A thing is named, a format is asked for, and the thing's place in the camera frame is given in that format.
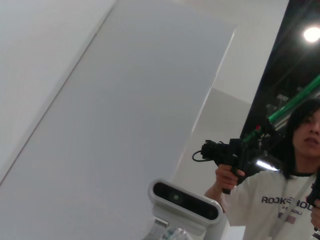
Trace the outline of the green ceiling pipe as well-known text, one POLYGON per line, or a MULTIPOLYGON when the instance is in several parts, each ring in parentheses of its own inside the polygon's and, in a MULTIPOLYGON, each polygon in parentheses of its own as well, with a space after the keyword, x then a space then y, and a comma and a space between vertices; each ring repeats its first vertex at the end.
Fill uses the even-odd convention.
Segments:
POLYGON ((268 133, 268 128, 273 128, 275 131, 281 131, 287 125, 287 121, 293 110, 295 110, 307 99, 318 97, 320 98, 320 74, 296 96, 290 99, 286 105, 266 118, 264 122, 258 126, 258 128, 253 130, 243 140, 245 142, 249 142, 253 138, 260 138, 268 133))

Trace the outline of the large round ceiling light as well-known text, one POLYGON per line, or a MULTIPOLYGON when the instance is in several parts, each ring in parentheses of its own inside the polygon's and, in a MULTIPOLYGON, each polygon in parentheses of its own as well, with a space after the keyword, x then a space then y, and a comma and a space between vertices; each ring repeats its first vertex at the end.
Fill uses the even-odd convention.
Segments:
POLYGON ((312 26, 307 28, 303 33, 304 39, 309 43, 314 43, 320 39, 320 27, 312 26))

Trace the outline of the person in white t-shirt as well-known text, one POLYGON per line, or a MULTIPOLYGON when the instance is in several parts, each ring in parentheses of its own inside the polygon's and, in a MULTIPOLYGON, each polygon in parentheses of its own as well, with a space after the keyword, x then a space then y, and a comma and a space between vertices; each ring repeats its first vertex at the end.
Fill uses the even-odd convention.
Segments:
POLYGON ((290 115, 280 150, 282 167, 247 177, 222 206, 242 240, 311 240, 320 230, 320 209, 307 196, 320 172, 320 99, 310 99, 290 115))

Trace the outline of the person right forearm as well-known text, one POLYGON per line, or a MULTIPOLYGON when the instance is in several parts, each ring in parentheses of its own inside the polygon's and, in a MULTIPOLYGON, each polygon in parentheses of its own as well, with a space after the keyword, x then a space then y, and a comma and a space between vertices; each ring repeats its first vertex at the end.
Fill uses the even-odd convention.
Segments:
POLYGON ((222 194, 223 194, 223 185, 213 184, 204 194, 205 197, 218 202, 222 208, 222 212, 225 213, 224 207, 222 205, 222 194))

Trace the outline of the black handheld controller with cable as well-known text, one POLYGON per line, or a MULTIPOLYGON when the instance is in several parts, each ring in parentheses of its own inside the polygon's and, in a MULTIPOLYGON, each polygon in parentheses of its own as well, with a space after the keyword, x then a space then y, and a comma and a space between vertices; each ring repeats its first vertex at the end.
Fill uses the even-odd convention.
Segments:
POLYGON ((192 159, 195 162, 213 161, 217 166, 224 164, 242 170, 245 172, 245 177, 239 179, 238 183, 263 169, 258 165, 259 161, 277 171, 282 167, 282 162, 273 150, 282 142, 284 135, 273 127, 267 131, 267 134, 255 137, 249 142, 244 141, 245 137, 231 138, 229 143, 206 140, 201 150, 194 153, 194 155, 201 154, 202 159, 195 159, 195 156, 192 156, 192 159))

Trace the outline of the person right hand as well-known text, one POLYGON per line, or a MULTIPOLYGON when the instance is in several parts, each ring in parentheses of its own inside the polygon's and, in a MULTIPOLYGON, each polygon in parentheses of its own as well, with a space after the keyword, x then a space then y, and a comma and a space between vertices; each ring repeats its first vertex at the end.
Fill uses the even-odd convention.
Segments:
POLYGON ((227 195, 238 185, 239 179, 246 176, 244 171, 226 164, 220 164, 215 170, 215 174, 218 188, 227 195))

